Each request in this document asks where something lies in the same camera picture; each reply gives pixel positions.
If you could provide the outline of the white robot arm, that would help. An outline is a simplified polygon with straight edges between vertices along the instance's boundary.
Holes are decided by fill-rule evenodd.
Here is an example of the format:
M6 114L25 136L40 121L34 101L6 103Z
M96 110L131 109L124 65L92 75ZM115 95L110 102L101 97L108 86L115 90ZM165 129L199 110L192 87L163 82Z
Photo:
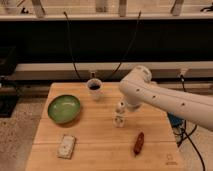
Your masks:
M213 131L213 97L162 88L151 79L150 70L139 65L120 81L119 90L128 107L138 108L145 102Z

